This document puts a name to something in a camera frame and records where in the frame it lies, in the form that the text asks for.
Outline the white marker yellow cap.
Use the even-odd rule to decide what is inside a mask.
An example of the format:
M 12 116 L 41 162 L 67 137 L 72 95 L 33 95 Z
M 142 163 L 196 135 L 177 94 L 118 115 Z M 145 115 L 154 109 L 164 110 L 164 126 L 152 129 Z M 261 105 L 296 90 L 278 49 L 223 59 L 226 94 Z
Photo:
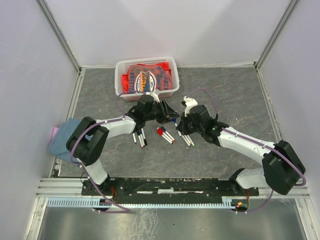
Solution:
M 192 142 L 191 138 L 188 135 L 184 135 L 184 137 L 187 139 L 187 141 L 194 146 L 194 143 Z

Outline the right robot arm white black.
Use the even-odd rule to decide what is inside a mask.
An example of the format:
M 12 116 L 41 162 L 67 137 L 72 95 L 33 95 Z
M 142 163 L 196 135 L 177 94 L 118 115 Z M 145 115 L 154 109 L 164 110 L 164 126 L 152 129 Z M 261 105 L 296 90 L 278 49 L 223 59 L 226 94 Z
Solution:
M 293 187 L 306 184 L 306 169 L 287 141 L 274 143 L 243 134 L 211 117 L 204 105 L 185 105 L 177 130 L 185 135 L 197 133 L 209 144 L 234 150 L 260 164 L 260 168 L 238 169 L 229 178 L 233 195 L 254 187 L 270 187 L 287 195 Z

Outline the white marker blue eraser cap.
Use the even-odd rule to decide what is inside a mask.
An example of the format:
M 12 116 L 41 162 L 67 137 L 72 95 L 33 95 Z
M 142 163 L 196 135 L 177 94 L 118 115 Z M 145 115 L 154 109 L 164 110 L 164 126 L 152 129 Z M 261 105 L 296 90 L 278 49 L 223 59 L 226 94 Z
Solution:
M 185 141 L 185 143 L 190 147 L 191 144 L 190 144 L 190 142 L 187 140 L 187 138 L 186 138 L 180 131 L 177 130 L 177 132 L 178 132 L 179 136 Z

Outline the white marker green cap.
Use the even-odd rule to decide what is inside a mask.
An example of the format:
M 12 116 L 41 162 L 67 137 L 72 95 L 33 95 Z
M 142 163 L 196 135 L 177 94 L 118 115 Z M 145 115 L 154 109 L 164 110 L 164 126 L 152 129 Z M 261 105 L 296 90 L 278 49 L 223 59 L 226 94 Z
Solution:
M 192 146 L 195 146 L 195 143 L 194 143 L 193 140 L 191 139 L 190 135 L 187 135 L 187 138 L 188 138 L 190 144 L 191 144 Z

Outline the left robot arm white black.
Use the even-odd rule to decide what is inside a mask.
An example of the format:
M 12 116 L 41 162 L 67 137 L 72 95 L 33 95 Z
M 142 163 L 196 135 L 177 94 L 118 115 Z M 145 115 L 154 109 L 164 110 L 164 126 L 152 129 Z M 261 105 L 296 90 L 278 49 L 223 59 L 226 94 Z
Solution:
M 93 190 L 99 195 L 110 191 L 110 176 L 103 168 L 100 155 L 108 139 L 124 134 L 138 133 L 146 122 L 166 124 L 180 114 L 166 100 L 156 101 L 151 95 L 143 95 L 124 116 L 106 120 L 83 118 L 66 142 L 70 159 L 75 158 L 93 182 Z

